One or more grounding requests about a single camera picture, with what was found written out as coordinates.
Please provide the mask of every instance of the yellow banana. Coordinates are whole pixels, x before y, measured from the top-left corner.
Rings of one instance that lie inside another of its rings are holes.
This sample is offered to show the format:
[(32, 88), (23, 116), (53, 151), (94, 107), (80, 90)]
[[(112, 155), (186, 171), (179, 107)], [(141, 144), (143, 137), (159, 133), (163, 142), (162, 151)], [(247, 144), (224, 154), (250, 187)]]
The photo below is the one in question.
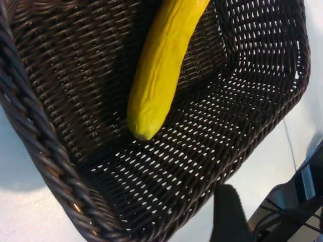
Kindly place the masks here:
[(164, 0), (146, 39), (132, 84), (127, 120), (150, 140), (170, 110), (190, 38), (209, 0)]

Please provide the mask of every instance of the woven basket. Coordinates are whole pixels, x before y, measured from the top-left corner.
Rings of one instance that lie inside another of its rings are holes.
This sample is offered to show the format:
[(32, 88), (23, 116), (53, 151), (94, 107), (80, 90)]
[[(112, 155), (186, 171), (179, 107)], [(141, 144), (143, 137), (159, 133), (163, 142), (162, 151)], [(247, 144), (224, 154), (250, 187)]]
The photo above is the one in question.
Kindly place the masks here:
[(1, 105), (88, 241), (167, 241), (308, 84), (303, 0), (216, 0), (190, 41), (163, 128), (135, 140), (127, 98), (160, 2), (1, 6)]

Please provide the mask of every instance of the dark brown wicker basket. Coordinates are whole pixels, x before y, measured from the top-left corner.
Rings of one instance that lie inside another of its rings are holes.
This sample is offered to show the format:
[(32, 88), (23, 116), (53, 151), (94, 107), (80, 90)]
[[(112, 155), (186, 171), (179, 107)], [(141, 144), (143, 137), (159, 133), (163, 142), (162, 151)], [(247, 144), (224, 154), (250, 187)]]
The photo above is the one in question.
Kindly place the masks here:
[(139, 142), (127, 97), (161, 1), (5, 2), (0, 102), (88, 241), (168, 240), (308, 84), (303, 0), (216, 0), (190, 41), (164, 127)]

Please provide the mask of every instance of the black cable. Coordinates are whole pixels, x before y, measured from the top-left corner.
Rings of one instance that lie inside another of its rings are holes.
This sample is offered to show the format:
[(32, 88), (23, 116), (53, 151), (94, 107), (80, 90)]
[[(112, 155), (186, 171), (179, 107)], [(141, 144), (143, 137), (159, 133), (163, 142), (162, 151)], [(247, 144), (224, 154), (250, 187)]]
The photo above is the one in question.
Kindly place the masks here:
[(282, 208), (280, 206), (278, 206), (276, 203), (274, 203), (272, 200), (270, 200), (269, 198), (265, 198), (265, 200), (267, 202), (269, 202), (270, 204), (272, 204), (274, 207), (276, 207), (278, 210), (282, 210)]
[[(269, 198), (265, 198), (265, 200), (267, 201), (267, 202), (269, 202), (270, 204), (272, 204), (274, 207), (276, 207), (278, 210), (280, 210), (280, 211), (282, 211), (283, 209), (280, 207), (280, 206), (278, 206), (276, 203), (274, 203), (272, 200), (270, 200)], [(322, 217), (320, 217), (320, 216), (318, 216), (317, 214), (310, 214), (309, 212), (307, 212), (307, 211), (304, 211), (304, 210), (301, 210), (301, 209), (294, 209), (295, 211), (297, 211), (297, 212), (299, 212), (299, 213), (302, 213), (302, 214), (306, 214), (306, 215), (308, 215), (308, 216), (313, 216), (313, 217), (315, 217), (315, 218), (317, 218), (317, 219), (319, 219), (319, 220), (321, 220), (322, 219)]]
[(261, 220), (259, 220), (259, 222), (257, 223), (256, 227), (254, 228), (254, 231), (253, 231), (253, 241), (254, 242), (258, 242), (258, 237), (259, 237), (259, 234), (260, 234), (260, 226), (261, 224), (269, 219), (270, 217), (272, 217), (273, 215), (276, 215), (276, 214), (279, 214), (279, 212), (275, 211), (275, 212), (272, 212), (270, 214), (267, 214), (265, 217), (263, 217)]
[(276, 211), (276, 210), (274, 210), (274, 209), (272, 209), (272, 208), (268, 208), (268, 207), (265, 207), (265, 206), (262, 206), (262, 205), (260, 205), (260, 208), (261, 208), (261, 209), (264, 209), (264, 210), (267, 210), (267, 211), (270, 211), (270, 212), (272, 212), (272, 213), (277, 212), (277, 213), (279, 213), (281, 216), (286, 217), (287, 219), (289, 219), (290, 221), (292, 221), (292, 222), (294, 222), (294, 223), (296, 223), (296, 224), (298, 224), (298, 225), (304, 225), (304, 226), (306, 226), (306, 227), (308, 227), (308, 228), (310, 228), (310, 229), (313, 229), (313, 230), (314, 230), (314, 231), (316, 231), (316, 232), (322, 233), (322, 231), (321, 231), (320, 229), (318, 229), (318, 228), (316, 228), (316, 227), (314, 227), (314, 226), (312, 226), (312, 225), (310, 225), (310, 224), (308, 224), (308, 223), (300, 223), (299, 221), (297, 221), (297, 220), (295, 220), (295, 219), (293, 219), (293, 218), (291, 218), (291, 217), (287, 216), (287, 215), (284, 213), (284, 210), (283, 210), (283, 209), (282, 209), (281, 211)]

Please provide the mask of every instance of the white table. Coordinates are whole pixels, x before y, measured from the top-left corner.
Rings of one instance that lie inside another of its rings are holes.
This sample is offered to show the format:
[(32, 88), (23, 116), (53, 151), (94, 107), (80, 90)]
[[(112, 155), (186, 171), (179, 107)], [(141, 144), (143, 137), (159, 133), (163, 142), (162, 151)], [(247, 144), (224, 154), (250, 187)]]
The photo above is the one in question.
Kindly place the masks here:
[[(323, 136), (323, 50), (316, 47), (323, 43), (323, 2), (306, 0), (305, 5), (312, 49), (312, 75), (308, 90), (287, 115), (285, 123), (279, 123), (228, 181), (237, 189), (247, 218), (274, 186), (287, 182), (293, 176), (307, 151)], [(212, 229), (212, 216), (213, 200), (210, 199), (171, 241), (207, 242)], [(2, 109), (0, 241), (85, 241), (46, 187)]]

